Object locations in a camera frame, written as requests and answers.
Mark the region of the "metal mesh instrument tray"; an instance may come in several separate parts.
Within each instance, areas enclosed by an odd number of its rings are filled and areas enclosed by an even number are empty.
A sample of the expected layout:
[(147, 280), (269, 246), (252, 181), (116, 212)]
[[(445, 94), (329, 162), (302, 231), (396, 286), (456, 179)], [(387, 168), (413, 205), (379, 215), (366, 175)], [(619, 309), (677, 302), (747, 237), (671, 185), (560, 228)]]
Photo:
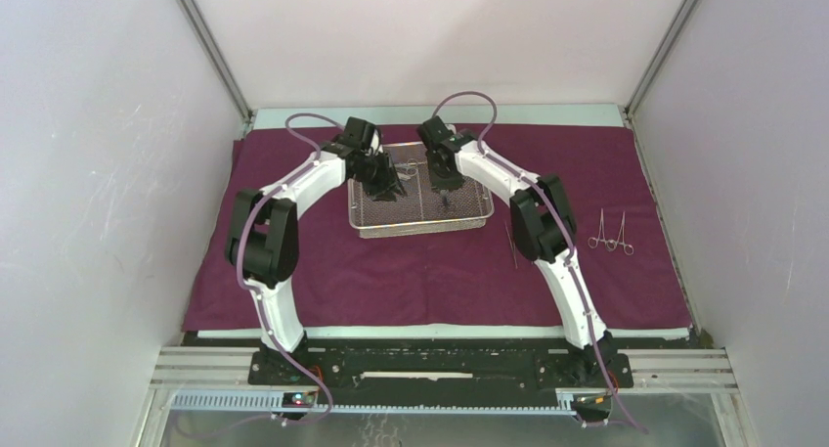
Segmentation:
[(390, 144), (385, 151), (394, 161), (406, 193), (394, 201), (374, 201), (361, 184), (347, 183), (349, 223), (362, 239), (475, 229), (493, 215), (493, 195), (474, 180), (466, 178), (461, 188), (453, 191), (435, 189), (420, 142)]

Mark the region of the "magenta surgical wrap cloth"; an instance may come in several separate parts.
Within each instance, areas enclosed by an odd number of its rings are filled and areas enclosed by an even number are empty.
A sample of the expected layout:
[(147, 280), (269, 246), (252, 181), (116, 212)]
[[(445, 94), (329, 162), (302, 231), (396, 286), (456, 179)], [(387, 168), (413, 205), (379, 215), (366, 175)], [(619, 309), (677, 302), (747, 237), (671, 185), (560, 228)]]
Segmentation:
[[(234, 147), (235, 162), (215, 232), (196, 275), (183, 327), (187, 331), (258, 326), (248, 291), (239, 287), (224, 251), (233, 201), (241, 189), (267, 186), (312, 153), (332, 127), (250, 132)], [(577, 222), (580, 267), (605, 324), (622, 330), (686, 328), (691, 315), (678, 283), (643, 175), (633, 133), (624, 127), (498, 125), (486, 137), (500, 155), (533, 172), (558, 176)], [(504, 231), (509, 209), (498, 202), (478, 229), (408, 237), (360, 238), (349, 223), (348, 191), (336, 189), (299, 221), (300, 259), (293, 293), (308, 327), (552, 327), (561, 319), (538, 268), (517, 253), (515, 270)], [(627, 213), (627, 256), (620, 248), (588, 247), (604, 209), (606, 235), (616, 240)]]

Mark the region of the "steel hemostat clamp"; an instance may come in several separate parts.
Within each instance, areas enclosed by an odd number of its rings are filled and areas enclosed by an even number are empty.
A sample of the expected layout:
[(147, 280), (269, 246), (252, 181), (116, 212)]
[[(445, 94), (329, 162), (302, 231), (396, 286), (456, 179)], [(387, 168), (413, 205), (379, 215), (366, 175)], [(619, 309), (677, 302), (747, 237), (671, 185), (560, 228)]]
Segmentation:
[(604, 209), (600, 209), (597, 232), (593, 237), (588, 237), (588, 247), (596, 249), (603, 246), (607, 251), (614, 251), (616, 249), (616, 242), (611, 240), (606, 235)]

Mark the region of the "steel surgical forceps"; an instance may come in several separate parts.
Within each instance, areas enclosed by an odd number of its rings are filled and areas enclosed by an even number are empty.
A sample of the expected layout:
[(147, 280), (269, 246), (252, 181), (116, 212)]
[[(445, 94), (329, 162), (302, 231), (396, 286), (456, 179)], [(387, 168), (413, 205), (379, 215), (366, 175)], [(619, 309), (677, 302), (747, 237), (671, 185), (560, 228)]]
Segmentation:
[(627, 231), (627, 213), (625, 211), (623, 211), (622, 216), (621, 216), (621, 220), (620, 220), (619, 230), (618, 230), (617, 237), (616, 237), (616, 240), (615, 240), (615, 245), (616, 245), (617, 248), (620, 248), (625, 255), (632, 256), (632, 255), (634, 255), (635, 248), (632, 244), (630, 244), (627, 241), (626, 231)]

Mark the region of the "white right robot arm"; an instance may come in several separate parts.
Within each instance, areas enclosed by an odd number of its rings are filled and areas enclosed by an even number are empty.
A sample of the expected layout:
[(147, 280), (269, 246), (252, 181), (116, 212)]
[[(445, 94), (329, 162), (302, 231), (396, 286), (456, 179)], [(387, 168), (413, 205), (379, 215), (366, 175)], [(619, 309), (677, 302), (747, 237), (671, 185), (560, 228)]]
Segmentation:
[(496, 153), (482, 136), (454, 131), (434, 115), (417, 127), (427, 163), (441, 180), (469, 178), (509, 206), (513, 242), (541, 272), (570, 344), (574, 382), (593, 386), (618, 354), (589, 295), (576, 247), (576, 221), (561, 180), (540, 176)]

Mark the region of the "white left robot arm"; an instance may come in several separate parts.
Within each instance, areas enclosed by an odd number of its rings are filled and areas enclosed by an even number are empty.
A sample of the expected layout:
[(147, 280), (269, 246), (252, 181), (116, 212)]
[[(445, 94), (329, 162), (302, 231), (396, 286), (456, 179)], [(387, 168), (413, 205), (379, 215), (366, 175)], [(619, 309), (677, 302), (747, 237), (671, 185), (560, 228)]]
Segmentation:
[(330, 141), (312, 146), (309, 157), (282, 179), (237, 193), (225, 245), (240, 287), (251, 293), (263, 343), (279, 350), (271, 371), (290, 385), (305, 380), (309, 372), (308, 357), (296, 350), (306, 331), (292, 290), (292, 275), (299, 261), (300, 218), (348, 181), (360, 184), (373, 201), (396, 201), (406, 196), (375, 124), (350, 117)]

